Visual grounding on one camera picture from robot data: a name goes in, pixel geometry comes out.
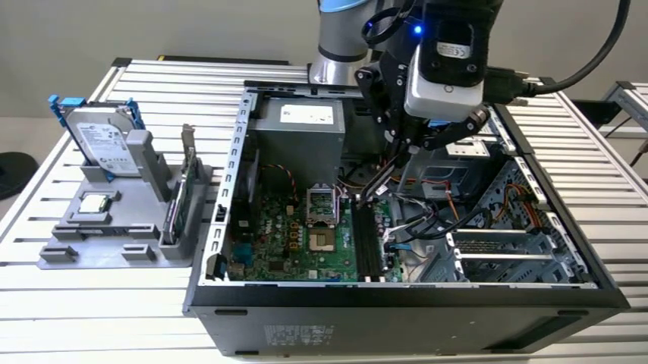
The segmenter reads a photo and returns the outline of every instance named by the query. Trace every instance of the hard drive label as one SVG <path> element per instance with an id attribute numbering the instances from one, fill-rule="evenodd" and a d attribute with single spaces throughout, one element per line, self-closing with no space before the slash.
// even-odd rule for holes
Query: hard drive label
<path id="1" fill-rule="evenodd" d="M 78 129 L 103 169 L 115 176 L 139 173 L 118 127 L 110 124 L 78 123 Z"/>

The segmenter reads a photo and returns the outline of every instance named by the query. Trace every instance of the gray wall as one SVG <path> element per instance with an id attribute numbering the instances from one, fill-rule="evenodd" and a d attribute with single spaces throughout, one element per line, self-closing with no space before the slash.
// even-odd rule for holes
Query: gray wall
<path id="1" fill-rule="evenodd" d="M 594 56 L 614 0 L 508 0 L 492 64 L 566 77 Z M 635 1 L 608 60 L 571 94 L 600 97 L 619 79 L 648 80 L 648 2 Z M 51 93 L 89 96 L 117 56 L 286 59 L 316 53 L 316 0 L 0 0 L 0 115 L 49 115 Z"/>

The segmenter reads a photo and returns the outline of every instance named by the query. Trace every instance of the motherboard chip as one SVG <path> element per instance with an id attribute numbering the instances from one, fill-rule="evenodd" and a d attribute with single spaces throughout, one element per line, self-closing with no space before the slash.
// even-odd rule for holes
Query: motherboard chip
<path id="1" fill-rule="evenodd" d="M 309 230 L 308 248 L 312 252 L 336 251 L 336 233 L 333 229 L 316 228 Z"/>
<path id="2" fill-rule="evenodd" d="M 284 261 L 282 260 L 274 260 L 269 262 L 269 269 L 272 271 L 284 271 Z"/>

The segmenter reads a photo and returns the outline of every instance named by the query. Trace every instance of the power supply label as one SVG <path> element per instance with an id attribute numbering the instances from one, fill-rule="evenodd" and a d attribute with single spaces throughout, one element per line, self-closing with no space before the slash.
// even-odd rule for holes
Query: power supply label
<path id="1" fill-rule="evenodd" d="M 273 347 L 331 345 L 336 325 L 266 325 L 266 342 Z"/>
<path id="2" fill-rule="evenodd" d="M 333 125 L 333 106 L 284 105 L 282 123 Z"/>
<path id="3" fill-rule="evenodd" d="M 138 166 L 115 125 L 78 123 L 77 127 L 99 166 L 115 176 L 138 175 Z"/>

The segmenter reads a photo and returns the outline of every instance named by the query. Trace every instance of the blue drive bracket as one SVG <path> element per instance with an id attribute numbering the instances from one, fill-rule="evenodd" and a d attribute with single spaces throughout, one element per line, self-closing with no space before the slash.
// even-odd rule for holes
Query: blue drive bracket
<path id="1" fill-rule="evenodd" d="M 135 123 L 135 126 L 138 129 L 146 129 L 145 127 L 145 121 L 142 120 L 142 113 L 141 113 L 141 107 L 138 103 L 130 98 L 126 101 L 126 106 L 131 109 L 131 114 L 133 114 L 133 122 Z"/>
<path id="2" fill-rule="evenodd" d="M 83 158 L 86 159 L 86 163 L 89 165 L 93 165 L 93 162 L 90 161 L 90 158 L 86 155 L 86 152 L 83 151 L 82 145 L 79 144 L 79 140 L 78 140 L 73 130 L 70 129 L 69 122 L 66 121 L 66 117 L 63 115 L 65 112 L 66 112 L 66 109 L 81 108 L 82 106 L 85 106 L 87 104 L 86 98 L 83 98 L 83 97 L 66 97 L 63 99 L 63 101 L 59 102 L 59 95 L 54 94 L 49 98 L 49 103 L 50 103 L 50 110 L 53 110 L 53 113 L 55 114 L 57 119 L 59 120 L 62 127 L 65 127 L 69 130 L 69 134 L 73 137 L 73 140 L 78 145 L 79 151 L 82 152 Z M 137 110 L 138 116 L 139 116 L 141 110 L 137 107 L 137 103 L 135 103 L 135 110 Z M 106 179 L 109 180 L 109 182 L 111 182 L 115 179 L 115 175 L 110 171 L 103 171 L 103 172 L 106 173 Z"/>

